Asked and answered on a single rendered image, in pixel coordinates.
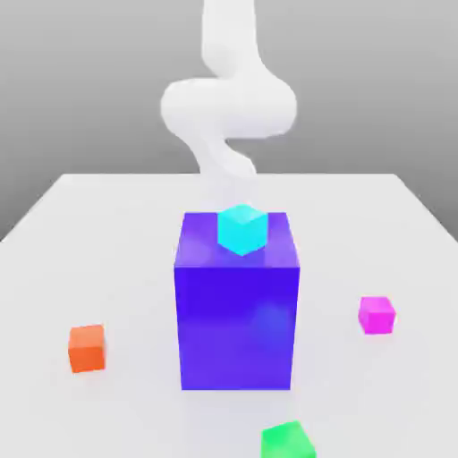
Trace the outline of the small cyan cube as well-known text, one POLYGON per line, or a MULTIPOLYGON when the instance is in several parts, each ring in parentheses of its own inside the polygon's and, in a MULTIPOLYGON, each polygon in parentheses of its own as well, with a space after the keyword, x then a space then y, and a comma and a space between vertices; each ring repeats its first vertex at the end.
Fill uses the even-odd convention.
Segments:
POLYGON ((267 244, 268 213, 241 204, 217 214, 217 242, 245 256, 267 244))

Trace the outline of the small magenta cube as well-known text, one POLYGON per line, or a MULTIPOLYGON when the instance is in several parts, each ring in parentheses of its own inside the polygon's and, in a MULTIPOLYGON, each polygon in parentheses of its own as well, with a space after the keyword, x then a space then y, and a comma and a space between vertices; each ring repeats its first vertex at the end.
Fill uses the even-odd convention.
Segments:
POLYGON ((363 296, 358 320, 365 335, 387 335, 394 330, 396 313, 386 296, 363 296))

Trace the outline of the small orange cube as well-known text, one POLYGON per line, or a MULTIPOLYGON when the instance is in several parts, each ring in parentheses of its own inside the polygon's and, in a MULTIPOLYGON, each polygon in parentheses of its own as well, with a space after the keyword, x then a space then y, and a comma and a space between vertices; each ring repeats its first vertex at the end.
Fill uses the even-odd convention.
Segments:
POLYGON ((101 370, 106 366, 105 329, 102 325, 73 327, 68 342, 73 373, 101 370))

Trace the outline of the small green cube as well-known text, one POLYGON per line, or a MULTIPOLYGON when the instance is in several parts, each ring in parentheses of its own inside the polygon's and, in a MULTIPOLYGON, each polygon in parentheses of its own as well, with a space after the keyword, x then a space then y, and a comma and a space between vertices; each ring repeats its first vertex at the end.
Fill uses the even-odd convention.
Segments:
POLYGON ((298 420, 285 422, 261 433, 260 458, 317 458, 298 420))

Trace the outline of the large purple box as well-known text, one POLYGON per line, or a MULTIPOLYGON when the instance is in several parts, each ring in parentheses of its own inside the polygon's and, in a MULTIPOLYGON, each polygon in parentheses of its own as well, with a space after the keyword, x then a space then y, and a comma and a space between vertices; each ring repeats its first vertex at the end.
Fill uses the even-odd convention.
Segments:
POLYGON ((269 214, 267 245, 244 257, 218 244, 216 214, 185 214, 174 262, 182 389, 290 389, 300 272, 286 214, 269 214))

